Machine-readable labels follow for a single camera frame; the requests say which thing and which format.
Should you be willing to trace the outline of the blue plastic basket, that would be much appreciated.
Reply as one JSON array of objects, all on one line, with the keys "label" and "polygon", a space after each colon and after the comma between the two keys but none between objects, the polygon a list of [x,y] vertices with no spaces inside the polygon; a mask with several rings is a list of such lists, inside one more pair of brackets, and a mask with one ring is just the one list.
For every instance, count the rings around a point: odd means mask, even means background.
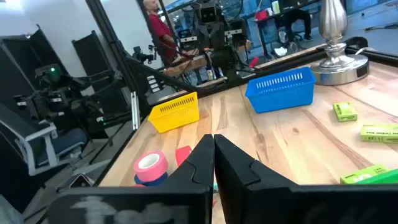
[{"label": "blue plastic basket", "polygon": [[249,81],[245,96],[257,113],[305,106],[313,102],[315,82],[310,67],[296,68]]}]

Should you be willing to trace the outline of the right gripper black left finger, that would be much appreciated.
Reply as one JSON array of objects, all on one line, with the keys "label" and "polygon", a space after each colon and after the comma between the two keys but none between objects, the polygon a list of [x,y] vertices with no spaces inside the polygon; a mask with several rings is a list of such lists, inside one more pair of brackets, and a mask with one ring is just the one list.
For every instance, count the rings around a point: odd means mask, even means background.
[{"label": "right gripper black left finger", "polygon": [[213,198],[215,141],[205,134],[183,163],[160,186],[179,194]]}]

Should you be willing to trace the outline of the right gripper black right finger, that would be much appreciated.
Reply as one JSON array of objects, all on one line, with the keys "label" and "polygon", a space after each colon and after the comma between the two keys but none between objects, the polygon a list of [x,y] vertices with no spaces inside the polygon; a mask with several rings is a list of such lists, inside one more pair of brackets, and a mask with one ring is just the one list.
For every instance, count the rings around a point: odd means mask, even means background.
[{"label": "right gripper black right finger", "polygon": [[215,135],[215,174],[226,224],[288,224],[296,183],[223,135]]}]

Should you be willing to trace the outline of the person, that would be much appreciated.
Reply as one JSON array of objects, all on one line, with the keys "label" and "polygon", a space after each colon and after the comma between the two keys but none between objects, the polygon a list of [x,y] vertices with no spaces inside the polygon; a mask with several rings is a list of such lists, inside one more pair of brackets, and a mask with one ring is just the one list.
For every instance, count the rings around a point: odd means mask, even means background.
[{"label": "person", "polygon": [[172,49],[176,49],[172,32],[167,24],[165,24],[158,15],[158,4],[156,0],[143,0],[144,7],[149,16],[151,26],[154,30],[156,38],[162,43],[162,53],[168,64],[171,64],[177,56]]},{"label": "person", "polygon": [[[287,8],[296,6],[297,0],[280,0],[280,4],[283,10],[286,10]],[[285,12],[282,17],[289,42],[294,41],[294,35],[292,33],[292,24],[297,20],[303,20],[304,23],[305,34],[303,39],[306,41],[312,40],[311,15],[309,12],[303,11],[301,9],[292,9],[289,12]]]}]

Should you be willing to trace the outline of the black panel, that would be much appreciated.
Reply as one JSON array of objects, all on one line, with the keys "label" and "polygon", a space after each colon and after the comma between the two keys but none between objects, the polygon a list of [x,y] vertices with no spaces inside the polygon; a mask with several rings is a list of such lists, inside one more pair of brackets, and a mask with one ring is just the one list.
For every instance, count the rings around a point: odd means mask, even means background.
[{"label": "black panel", "polygon": [[0,36],[0,104],[31,122],[29,110],[18,108],[15,96],[45,96],[35,71],[46,65],[67,70],[42,29],[32,35]]},{"label": "black panel", "polygon": [[110,65],[95,31],[79,40],[72,40],[83,68],[93,84],[94,99],[104,113],[122,113],[127,110],[127,101],[122,92],[124,82],[115,77],[116,71]]}]

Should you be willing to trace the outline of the grey chair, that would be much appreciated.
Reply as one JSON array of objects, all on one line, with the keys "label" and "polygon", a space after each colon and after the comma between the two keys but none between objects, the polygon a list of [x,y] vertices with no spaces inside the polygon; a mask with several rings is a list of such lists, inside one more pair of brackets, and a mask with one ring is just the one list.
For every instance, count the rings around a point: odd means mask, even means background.
[{"label": "grey chair", "polygon": [[35,129],[3,104],[0,104],[0,124],[15,135],[14,141],[30,176],[77,160],[88,143],[87,135],[80,128],[59,134],[55,125],[49,123],[44,129]]}]

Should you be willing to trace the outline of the yellow plastic basket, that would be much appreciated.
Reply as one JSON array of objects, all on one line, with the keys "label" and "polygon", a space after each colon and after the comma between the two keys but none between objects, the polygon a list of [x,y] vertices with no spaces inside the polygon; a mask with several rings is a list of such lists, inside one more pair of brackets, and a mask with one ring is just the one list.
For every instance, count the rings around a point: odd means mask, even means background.
[{"label": "yellow plastic basket", "polygon": [[164,133],[200,119],[197,92],[153,107],[148,120],[155,129]]}]

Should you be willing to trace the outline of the red tape roll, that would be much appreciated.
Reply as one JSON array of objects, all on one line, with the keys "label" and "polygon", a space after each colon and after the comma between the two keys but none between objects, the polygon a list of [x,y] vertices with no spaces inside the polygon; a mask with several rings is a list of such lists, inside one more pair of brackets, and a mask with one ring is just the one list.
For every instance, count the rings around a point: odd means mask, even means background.
[{"label": "red tape roll", "polygon": [[175,150],[175,160],[177,166],[180,166],[190,155],[192,149],[190,146],[184,146]]}]

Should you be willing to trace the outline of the green staple box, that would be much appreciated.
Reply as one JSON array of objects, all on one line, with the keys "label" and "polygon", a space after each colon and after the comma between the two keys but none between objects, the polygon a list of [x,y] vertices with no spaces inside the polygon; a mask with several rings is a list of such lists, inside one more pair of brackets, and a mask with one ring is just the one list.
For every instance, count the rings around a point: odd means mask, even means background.
[{"label": "green staple box", "polygon": [[398,143],[398,124],[364,125],[360,135],[366,142]]},{"label": "green staple box", "polygon": [[340,177],[340,184],[355,184],[362,180],[389,172],[384,165],[373,165]]},{"label": "green staple box", "polygon": [[358,114],[351,102],[334,103],[333,109],[339,122],[358,120]]}]

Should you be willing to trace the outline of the silver lamp with white shade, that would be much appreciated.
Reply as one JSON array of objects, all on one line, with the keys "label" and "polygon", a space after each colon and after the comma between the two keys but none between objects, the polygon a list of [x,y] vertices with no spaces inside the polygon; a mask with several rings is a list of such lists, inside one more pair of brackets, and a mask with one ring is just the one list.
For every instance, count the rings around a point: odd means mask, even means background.
[{"label": "silver lamp with white shade", "polygon": [[348,28],[346,11],[340,0],[322,0],[320,35],[326,40],[327,58],[311,66],[317,79],[324,86],[344,85],[356,82],[369,74],[369,59],[365,55],[345,53],[343,37]]}]

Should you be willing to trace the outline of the pink tape roll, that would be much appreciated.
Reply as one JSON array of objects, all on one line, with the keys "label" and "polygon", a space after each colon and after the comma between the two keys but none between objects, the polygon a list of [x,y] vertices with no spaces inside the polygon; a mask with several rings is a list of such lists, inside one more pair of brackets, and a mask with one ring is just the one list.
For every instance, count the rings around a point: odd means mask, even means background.
[{"label": "pink tape roll", "polygon": [[150,152],[144,154],[134,164],[134,172],[139,180],[152,182],[164,175],[169,168],[169,163],[163,152]]}]

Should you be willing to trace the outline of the silver aluminium bar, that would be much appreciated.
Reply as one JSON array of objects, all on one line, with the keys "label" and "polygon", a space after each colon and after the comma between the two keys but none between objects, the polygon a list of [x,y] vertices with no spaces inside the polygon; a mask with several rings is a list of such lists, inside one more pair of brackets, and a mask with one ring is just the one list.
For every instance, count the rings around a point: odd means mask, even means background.
[{"label": "silver aluminium bar", "polygon": [[139,99],[136,92],[131,92],[131,115],[132,115],[132,128],[138,130],[141,122]]}]

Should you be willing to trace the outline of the blue tape roll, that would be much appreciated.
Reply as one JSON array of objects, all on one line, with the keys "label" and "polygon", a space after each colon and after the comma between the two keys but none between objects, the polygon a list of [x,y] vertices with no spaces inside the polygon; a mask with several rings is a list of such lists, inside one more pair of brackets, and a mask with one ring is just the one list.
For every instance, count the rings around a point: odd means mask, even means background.
[{"label": "blue tape roll", "polygon": [[159,178],[150,181],[150,182],[144,182],[142,181],[140,178],[138,178],[137,175],[134,176],[134,181],[137,185],[143,185],[143,186],[147,186],[147,187],[152,187],[152,186],[158,186],[160,184],[162,184],[168,177],[168,173],[164,173],[162,174]]}]

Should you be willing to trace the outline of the red box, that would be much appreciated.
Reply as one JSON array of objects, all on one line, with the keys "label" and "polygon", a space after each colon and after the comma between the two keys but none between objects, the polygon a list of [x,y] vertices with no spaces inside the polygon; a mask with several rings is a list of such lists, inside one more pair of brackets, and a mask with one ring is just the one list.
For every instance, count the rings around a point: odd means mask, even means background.
[{"label": "red box", "polygon": [[261,10],[261,11],[257,11],[255,13],[255,20],[257,22],[259,21],[264,21],[269,17],[269,13],[267,9]]}]

